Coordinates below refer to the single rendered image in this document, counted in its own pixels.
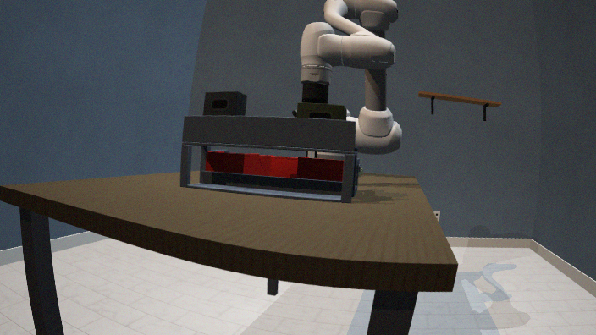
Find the red open-front bin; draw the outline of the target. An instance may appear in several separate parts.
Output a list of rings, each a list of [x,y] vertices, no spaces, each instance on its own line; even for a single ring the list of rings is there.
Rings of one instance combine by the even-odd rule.
[[[297,178],[342,182],[343,166],[344,160],[298,157]]]
[[[263,166],[259,154],[207,151],[206,171],[263,176]]]
[[[297,178],[298,158],[270,157],[270,173],[272,177]]]
[[[260,156],[263,166],[263,176],[269,176],[270,170],[270,157],[273,156]]]

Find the grey metal shelf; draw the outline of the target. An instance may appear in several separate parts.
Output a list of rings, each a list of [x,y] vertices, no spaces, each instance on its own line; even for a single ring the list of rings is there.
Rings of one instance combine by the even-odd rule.
[[[180,187],[351,203],[351,197],[357,192],[361,171],[355,141],[356,121],[267,116],[185,116]],[[199,184],[190,184],[192,145],[201,146]],[[229,150],[211,150],[211,146],[345,154],[343,182],[206,171],[207,151],[229,153]]]

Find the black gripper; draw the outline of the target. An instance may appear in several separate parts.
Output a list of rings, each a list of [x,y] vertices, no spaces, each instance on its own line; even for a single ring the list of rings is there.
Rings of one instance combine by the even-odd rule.
[[[303,84],[302,102],[328,104],[328,85],[318,84],[318,83]],[[296,118],[297,110],[293,111],[292,114]],[[317,152],[316,151],[307,151],[306,157],[317,158]]]

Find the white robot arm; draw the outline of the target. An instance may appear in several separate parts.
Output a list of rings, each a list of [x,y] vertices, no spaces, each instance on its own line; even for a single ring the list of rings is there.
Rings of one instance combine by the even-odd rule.
[[[347,121],[356,121],[355,147],[364,154],[396,151],[402,130],[387,108],[387,68],[395,63],[395,46],[385,40],[399,18],[396,2],[327,0],[323,11],[327,23],[311,23],[302,35],[301,83],[330,85],[334,66],[365,69],[365,107],[359,118],[346,114]],[[361,26],[348,19],[359,19]],[[331,26],[348,36],[335,35]]]

